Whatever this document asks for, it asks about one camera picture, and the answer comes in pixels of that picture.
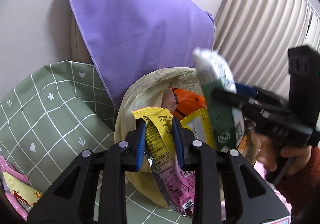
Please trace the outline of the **person's right hand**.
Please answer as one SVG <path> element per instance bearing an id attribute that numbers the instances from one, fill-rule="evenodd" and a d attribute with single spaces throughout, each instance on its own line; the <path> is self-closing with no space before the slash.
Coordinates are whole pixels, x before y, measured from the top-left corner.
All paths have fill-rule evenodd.
<path id="1" fill-rule="evenodd" d="M 262 163 L 266 170 L 271 172 L 276 170 L 278 166 L 276 160 L 279 157 L 293 158 L 286 175 L 294 175 L 305 168 L 311 157 L 312 146 L 297 148 L 287 145 L 280 149 L 277 148 L 267 136 L 255 131 L 252 133 L 252 142 L 259 148 L 257 156 L 255 157 L 256 160 Z"/>

